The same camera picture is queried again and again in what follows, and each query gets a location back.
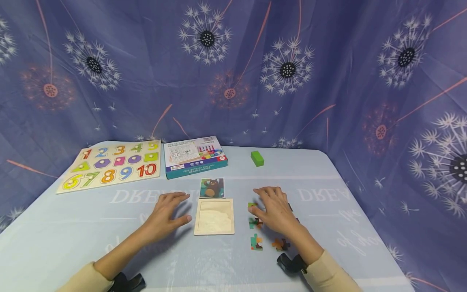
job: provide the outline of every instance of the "green block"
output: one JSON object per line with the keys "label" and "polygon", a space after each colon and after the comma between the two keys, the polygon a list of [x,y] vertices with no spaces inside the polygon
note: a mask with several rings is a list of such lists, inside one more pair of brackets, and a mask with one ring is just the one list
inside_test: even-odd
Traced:
{"label": "green block", "polygon": [[256,167],[264,165],[264,159],[258,151],[251,152],[251,159],[255,163]]}

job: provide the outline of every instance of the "person's left hand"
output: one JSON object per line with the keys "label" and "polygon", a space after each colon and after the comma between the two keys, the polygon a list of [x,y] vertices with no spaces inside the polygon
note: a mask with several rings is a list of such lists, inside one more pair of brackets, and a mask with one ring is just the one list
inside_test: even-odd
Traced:
{"label": "person's left hand", "polygon": [[142,245],[157,242],[174,232],[175,229],[191,221],[190,215],[183,215],[174,220],[171,219],[175,208],[189,197],[190,194],[184,192],[171,192],[159,196],[152,214],[137,230]]}

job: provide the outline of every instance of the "black clamp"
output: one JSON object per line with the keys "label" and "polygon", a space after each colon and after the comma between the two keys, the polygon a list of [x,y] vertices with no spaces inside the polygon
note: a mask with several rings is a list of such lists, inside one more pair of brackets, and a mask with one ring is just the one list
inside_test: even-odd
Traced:
{"label": "black clamp", "polygon": [[277,263],[286,274],[296,274],[300,271],[304,274],[307,273],[306,268],[308,266],[300,255],[296,255],[293,260],[291,260],[285,253],[283,253],[277,258]]}
{"label": "black clamp", "polygon": [[146,288],[146,282],[141,274],[128,280],[124,273],[119,273],[113,279],[113,285],[108,292],[140,292]]}

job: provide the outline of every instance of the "cardboard box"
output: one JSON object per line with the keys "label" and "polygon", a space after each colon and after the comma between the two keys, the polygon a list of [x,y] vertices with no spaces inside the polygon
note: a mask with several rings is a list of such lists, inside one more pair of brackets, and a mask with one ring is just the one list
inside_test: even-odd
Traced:
{"label": "cardboard box", "polygon": [[216,136],[164,144],[167,179],[227,166],[227,157]]}

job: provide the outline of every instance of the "colorful number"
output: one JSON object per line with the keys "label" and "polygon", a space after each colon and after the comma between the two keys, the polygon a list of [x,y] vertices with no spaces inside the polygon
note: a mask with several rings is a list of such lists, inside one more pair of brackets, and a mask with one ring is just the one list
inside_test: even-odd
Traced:
{"label": "colorful number", "polygon": [[139,143],[138,145],[134,146],[131,151],[140,152],[143,149],[143,143]]}
{"label": "colorful number", "polygon": [[115,161],[113,162],[113,165],[114,166],[121,166],[121,165],[124,165],[125,164],[125,156],[120,156],[120,157],[117,157],[115,159]]}
{"label": "colorful number", "polygon": [[107,148],[107,147],[103,147],[103,148],[99,149],[99,150],[98,150],[98,151],[99,151],[99,154],[96,155],[96,157],[106,157],[106,156],[107,156],[107,153],[106,153],[106,152],[107,152],[108,150],[109,150],[109,148]]}
{"label": "colorful number", "polygon": [[118,152],[115,152],[114,155],[120,155],[125,152],[125,146],[117,146],[115,148],[118,150]]}
{"label": "colorful number", "polygon": [[148,150],[149,150],[149,151],[156,150],[158,144],[159,144],[159,143],[157,143],[157,142],[149,142],[149,143],[148,143],[148,146],[149,146],[149,149],[148,149]]}
{"label": "colorful number", "polygon": [[135,164],[141,161],[141,155],[133,155],[130,158],[128,158],[128,163],[129,164]]}
{"label": "colorful number", "polygon": [[144,154],[144,162],[155,161],[159,159],[159,152]]}
{"label": "colorful number", "polygon": [[108,184],[115,179],[115,169],[109,169],[104,172],[104,176],[100,180],[103,184]]}
{"label": "colorful number", "polygon": [[87,182],[85,182],[84,185],[82,185],[81,187],[87,187],[95,178],[97,175],[100,174],[100,171],[96,171],[96,172],[89,172],[85,175],[85,178],[89,177]]}
{"label": "colorful number", "polygon": [[157,166],[154,164],[154,163],[151,163],[151,164],[148,164],[148,166],[146,166],[146,175],[153,175],[154,172],[156,172],[157,170]]}
{"label": "colorful number", "polygon": [[133,167],[125,167],[120,171],[120,175],[122,176],[120,180],[127,179],[133,173]]}
{"label": "colorful number", "polygon": [[79,184],[79,178],[81,178],[83,175],[82,174],[77,174],[72,176],[70,179],[66,180],[63,184],[63,189],[64,190],[71,190],[75,188]]}
{"label": "colorful number", "polygon": [[140,167],[138,167],[138,171],[140,172],[138,173],[138,177],[142,178],[144,174],[153,175],[156,172],[156,170],[157,170],[157,166],[154,163],[148,164],[146,166],[146,170],[144,170],[144,165],[141,165]]}
{"label": "colorful number", "polygon": [[109,164],[110,164],[110,159],[104,158],[94,163],[94,168],[95,169],[104,168],[104,167],[107,167]]}
{"label": "colorful number", "polygon": [[88,151],[83,152],[83,158],[82,159],[87,159],[89,157],[89,154],[91,154],[91,150],[89,149]]}

